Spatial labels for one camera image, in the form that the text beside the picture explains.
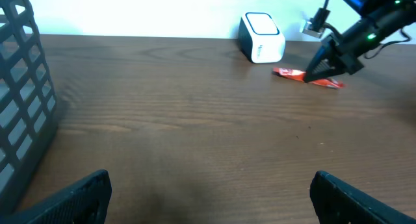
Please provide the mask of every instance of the brown wooden surface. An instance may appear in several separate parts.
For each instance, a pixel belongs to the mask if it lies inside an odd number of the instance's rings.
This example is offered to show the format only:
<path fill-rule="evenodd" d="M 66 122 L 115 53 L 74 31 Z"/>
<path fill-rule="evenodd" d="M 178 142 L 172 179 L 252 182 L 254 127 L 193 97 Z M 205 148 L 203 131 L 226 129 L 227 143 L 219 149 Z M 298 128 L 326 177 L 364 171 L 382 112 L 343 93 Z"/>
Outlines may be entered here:
<path fill-rule="evenodd" d="M 416 217 L 414 45 L 331 90 L 271 75 L 233 40 L 42 44 L 60 128 L 20 208 L 104 168 L 107 223 L 318 223 L 309 185 L 323 169 Z M 288 42 L 278 65 L 304 69 L 318 46 Z"/>

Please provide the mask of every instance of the robotic arm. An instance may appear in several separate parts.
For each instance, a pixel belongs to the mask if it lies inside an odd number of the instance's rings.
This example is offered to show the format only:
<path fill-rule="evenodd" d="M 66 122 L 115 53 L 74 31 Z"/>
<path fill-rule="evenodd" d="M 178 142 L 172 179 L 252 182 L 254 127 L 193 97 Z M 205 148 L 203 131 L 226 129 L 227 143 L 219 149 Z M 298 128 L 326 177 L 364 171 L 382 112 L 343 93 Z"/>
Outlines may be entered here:
<path fill-rule="evenodd" d="M 320 8 L 315 18 L 311 19 L 310 30 L 322 32 L 323 28 L 333 31 L 323 39 L 322 47 L 309 63 L 304 77 L 305 82 L 324 79 L 334 75 L 359 71 L 364 65 L 358 57 L 376 49 L 382 40 L 400 29 L 410 41 L 403 27 L 416 22 L 416 0 L 344 0 L 361 19 L 343 34 L 330 24 L 325 23 L 329 11 Z M 389 42 L 380 50 L 398 42 Z"/>

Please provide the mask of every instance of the red package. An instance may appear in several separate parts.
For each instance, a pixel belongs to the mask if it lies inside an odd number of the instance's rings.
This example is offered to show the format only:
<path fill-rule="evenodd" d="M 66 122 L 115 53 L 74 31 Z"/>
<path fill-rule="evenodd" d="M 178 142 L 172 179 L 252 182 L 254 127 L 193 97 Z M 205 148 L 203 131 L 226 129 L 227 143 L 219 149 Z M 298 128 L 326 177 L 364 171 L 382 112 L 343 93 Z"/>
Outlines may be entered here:
<path fill-rule="evenodd" d="M 305 76 L 304 71 L 299 71 L 299 70 L 294 70 L 294 69 L 285 69 L 285 68 L 273 68 L 273 73 L 275 75 L 280 76 L 280 77 L 285 77 L 287 79 L 292 79 L 292 80 L 296 80 L 296 81 L 300 81 L 300 82 L 304 81 L 304 76 Z M 344 83 L 338 82 L 338 81 L 336 81 L 334 79 L 331 79 L 331 78 L 319 79 L 319 80 L 311 81 L 309 83 L 317 84 L 317 85 L 325 86 L 325 87 L 329 87 L 329 88 L 343 88 L 343 87 L 345 87 Z"/>

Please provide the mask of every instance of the small white cube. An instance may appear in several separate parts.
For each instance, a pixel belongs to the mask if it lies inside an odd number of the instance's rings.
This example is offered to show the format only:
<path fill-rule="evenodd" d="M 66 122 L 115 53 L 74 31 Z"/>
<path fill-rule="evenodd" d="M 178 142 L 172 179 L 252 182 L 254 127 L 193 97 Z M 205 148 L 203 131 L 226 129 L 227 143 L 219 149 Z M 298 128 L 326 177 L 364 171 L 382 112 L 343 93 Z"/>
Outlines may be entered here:
<path fill-rule="evenodd" d="M 278 62 L 283 58 L 286 41 L 267 13 L 247 12 L 239 27 L 241 51 L 253 63 Z"/>

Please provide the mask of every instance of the lattice pattern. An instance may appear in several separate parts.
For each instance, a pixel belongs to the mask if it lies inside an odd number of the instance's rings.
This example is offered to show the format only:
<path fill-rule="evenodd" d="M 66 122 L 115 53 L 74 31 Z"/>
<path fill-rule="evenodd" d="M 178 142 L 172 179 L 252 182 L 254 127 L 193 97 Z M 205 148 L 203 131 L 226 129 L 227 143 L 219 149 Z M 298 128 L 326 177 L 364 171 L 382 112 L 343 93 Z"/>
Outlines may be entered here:
<path fill-rule="evenodd" d="M 0 0 L 0 197 L 51 121 L 55 91 L 29 0 Z"/>

